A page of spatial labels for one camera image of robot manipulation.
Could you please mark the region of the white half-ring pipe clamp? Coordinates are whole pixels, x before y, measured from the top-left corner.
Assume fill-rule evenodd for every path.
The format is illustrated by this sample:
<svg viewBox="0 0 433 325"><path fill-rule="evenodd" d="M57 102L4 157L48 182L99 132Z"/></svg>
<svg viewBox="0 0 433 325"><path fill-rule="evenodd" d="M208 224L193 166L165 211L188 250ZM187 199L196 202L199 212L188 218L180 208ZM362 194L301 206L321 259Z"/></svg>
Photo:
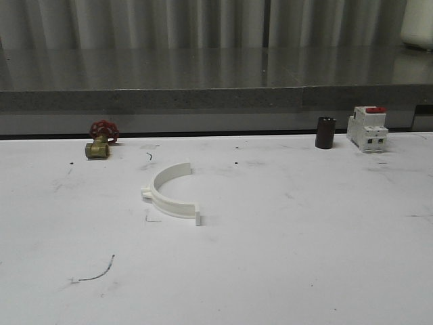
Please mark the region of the white half-ring pipe clamp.
<svg viewBox="0 0 433 325"><path fill-rule="evenodd" d="M147 187L141 189L141 197L150 200L161 212L181 219L194 219L196 226L202 224L200 206L197 202L187 202L169 198L159 192L166 182L182 176L191 175L191 163L179 162L160 170L155 174Z"/></svg>

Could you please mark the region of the grey stone counter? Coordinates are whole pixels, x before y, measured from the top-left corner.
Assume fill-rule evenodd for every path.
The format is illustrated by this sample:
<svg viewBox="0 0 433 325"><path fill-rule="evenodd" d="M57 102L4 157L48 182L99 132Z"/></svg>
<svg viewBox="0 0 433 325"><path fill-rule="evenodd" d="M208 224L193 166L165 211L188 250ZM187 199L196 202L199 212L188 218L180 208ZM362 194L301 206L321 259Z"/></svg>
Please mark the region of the grey stone counter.
<svg viewBox="0 0 433 325"><path fill-rule="evenodd" d="M402 46L48 49L1 52L1 136L87 137L345 129L355 106L432 130L432 54Z"/></svg>

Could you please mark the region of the brass valve with red handwheel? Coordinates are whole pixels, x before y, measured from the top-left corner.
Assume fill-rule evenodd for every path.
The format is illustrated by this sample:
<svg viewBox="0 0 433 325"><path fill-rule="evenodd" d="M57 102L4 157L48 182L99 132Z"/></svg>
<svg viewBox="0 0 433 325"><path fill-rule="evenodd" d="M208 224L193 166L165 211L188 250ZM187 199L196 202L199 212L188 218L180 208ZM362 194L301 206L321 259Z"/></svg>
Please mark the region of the brass valve with red handwheel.
<svg viewBox="0 0 433 325"><path fill-rule="evenodd" d="M85 156L88 159L108 158L110 145L117 142L120 132L115 123L100 120L91 125L89 135L93 142L86 144Z"/></svg>

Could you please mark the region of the white container on counter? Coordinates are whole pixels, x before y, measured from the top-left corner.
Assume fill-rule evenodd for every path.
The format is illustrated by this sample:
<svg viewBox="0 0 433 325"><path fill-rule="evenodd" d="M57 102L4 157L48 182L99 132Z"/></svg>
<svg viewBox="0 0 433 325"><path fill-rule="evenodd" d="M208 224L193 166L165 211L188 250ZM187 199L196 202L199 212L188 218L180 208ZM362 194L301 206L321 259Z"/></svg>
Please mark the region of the white container on counter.
<svg viewBox="0 0 433 325"><path fill-rule="evenodd" d="M401 27L405 45L432 50L432 0L408 0Z"/></svg>

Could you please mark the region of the white circuit breaker red switch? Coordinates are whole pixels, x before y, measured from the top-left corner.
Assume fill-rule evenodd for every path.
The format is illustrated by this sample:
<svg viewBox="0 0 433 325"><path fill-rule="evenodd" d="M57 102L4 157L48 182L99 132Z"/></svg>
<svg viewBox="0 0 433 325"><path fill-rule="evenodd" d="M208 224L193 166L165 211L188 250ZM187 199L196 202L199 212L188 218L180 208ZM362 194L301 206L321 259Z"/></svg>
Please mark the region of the white circuit breaker red switch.
<svg viewBox="0 0 433 325"><path fill-rule="evenodd" d="M385 121L385 107L355 106L348 119L346 136L362 153L382 153L388 135Z"/></svg>

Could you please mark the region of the dark cylindrical capacitor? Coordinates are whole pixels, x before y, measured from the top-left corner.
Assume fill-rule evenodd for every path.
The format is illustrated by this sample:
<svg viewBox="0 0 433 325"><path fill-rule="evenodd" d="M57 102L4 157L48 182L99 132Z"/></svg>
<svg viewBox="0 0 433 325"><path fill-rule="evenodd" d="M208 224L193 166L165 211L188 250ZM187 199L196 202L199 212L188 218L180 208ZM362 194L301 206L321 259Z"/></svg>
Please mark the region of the dark cylindrical capacitor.
<svg viewBox="0 0 433 325"><path fill-rule="evenodd" d="M317 121L317 134L315 146L320 149L331 149L334 144L334 134L336 130L336 119L322 116Z"/></svg>

